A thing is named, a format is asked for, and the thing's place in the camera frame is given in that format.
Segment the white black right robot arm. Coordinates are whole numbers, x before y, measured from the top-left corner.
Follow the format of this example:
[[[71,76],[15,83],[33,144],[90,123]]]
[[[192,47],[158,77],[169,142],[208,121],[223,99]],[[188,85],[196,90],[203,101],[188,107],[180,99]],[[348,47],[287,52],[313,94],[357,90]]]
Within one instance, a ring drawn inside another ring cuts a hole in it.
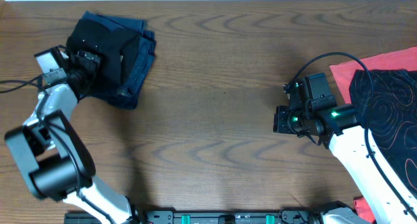
[[[322,109],[307,117],[304,110],[280,105],[274,132],[313,139],[349,172],[377,223],[415,223],[416,197],[405,187],[352,105]]]

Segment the black t-shirt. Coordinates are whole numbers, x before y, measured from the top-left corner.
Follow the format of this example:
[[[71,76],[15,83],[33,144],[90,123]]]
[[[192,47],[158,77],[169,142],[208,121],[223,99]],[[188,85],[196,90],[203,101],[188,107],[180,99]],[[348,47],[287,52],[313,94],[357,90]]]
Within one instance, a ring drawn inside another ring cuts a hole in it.
[[[101,56],[104,60],[100,64],[97,81],[122,85],[137,59],[142,25],[140,20],[85,14],[68,37],[66,46],[71,50],[82,49]]]

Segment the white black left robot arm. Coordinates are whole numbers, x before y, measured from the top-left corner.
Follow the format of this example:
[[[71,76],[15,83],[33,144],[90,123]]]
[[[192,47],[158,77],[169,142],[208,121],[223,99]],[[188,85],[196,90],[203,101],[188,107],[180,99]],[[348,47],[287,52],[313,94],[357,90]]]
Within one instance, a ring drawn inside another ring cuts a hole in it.
[[[101,56],[55,46],[35,54],[42,74],[20,81],[38,89],[31,116],[5,134],[5,143],[29,191],[84,210],[98,223],[146,223],[125,195],[96,175],[91,154],[69,120],[91,88]]]

